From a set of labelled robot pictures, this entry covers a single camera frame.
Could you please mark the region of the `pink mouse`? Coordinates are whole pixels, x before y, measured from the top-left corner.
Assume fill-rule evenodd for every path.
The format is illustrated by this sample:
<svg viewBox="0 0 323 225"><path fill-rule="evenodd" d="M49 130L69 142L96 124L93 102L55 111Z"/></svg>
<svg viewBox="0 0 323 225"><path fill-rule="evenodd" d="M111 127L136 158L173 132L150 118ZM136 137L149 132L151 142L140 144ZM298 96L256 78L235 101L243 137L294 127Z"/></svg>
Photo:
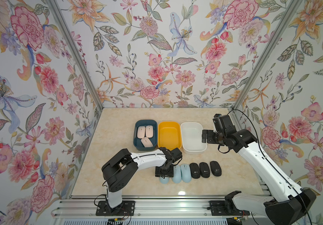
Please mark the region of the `pink mouse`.
<svg viewBox="0 0 323 225"><path fill-rule="evenodd" d="M146 127L145 126L139 126L137 129L137 138L143 139L146 136Z"/></svg>
<svg viewBox="0 0 323 225"><path fill-rule="evenodd" d="M141 143L145 148L151 148L154 146L150 139L147 137L142 138Z"/></svg>
<svg viewBox="0 0 323 225"><path fill-rule="evenodd" d="M145 127L145 137L152 138L154 136L154 127L152 125L148 125Z"/></svg>

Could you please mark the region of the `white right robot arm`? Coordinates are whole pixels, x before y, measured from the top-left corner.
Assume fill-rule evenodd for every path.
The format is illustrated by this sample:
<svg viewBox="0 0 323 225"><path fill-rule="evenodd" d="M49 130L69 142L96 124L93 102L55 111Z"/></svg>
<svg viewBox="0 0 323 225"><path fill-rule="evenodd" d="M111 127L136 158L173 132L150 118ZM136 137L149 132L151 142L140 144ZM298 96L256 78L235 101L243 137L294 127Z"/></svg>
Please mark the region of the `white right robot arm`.
<svg viewBox="0 0 323 225"><path fill-rule="evenodd" d="M234 191L225 196L225 210L248 211L268 217L275 225L291 225L304 216L316 200L309 188L302 188L286 175L262 149L259 140L248 130L234 128L222 132L202 131L202 142L226 146L244 158L266 183L270 197Z"/></svg>

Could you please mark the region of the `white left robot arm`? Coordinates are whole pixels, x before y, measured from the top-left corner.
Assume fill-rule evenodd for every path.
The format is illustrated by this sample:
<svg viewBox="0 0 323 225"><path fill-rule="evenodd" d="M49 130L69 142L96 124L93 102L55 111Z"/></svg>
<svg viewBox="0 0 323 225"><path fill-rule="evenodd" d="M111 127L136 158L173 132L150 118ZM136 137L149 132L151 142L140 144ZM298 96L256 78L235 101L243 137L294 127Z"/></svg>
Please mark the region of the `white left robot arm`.
<svg viewBox="0 0 323 225"><path fill-rule="evenodd" d="M178 148L168 150L161 147L145 153L131 153L128 149L120 150L102 166L103 185L107 188L107 205L110 209L122 205L122 189L138 171L154 167L156 177L172 178L174 177L173 167L181 160L182 153Z"/></svg>

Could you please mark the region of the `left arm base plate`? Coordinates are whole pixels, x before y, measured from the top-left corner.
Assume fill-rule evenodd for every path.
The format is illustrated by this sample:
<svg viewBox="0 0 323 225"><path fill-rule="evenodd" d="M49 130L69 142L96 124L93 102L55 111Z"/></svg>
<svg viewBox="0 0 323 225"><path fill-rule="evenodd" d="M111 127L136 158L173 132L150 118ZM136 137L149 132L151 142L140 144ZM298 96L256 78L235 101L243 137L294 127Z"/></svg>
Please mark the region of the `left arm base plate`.
<svg viewBox="0 0 323 225"><path fill-rule="evenodd" d="M135 201L122 201L116 208L111 208L108 201L99 201L97 204L96 216L133 216Z"/></svg>

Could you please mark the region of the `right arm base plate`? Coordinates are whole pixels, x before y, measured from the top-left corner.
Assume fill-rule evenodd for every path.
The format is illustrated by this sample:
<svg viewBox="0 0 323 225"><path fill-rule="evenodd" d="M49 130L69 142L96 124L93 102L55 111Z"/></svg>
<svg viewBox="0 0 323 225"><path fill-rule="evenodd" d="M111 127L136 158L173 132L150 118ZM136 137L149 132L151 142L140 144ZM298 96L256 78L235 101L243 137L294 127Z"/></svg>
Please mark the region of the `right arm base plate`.
<svg viewBox="0 0 323 225"><path fill-rule="evenodd" d="M209 206L206 209L211 211L212 216L249 216L249 211L237 209L232 201L233 197L240 193L242 192L234 191L226 195L223 200L209 201Z"/></svg>

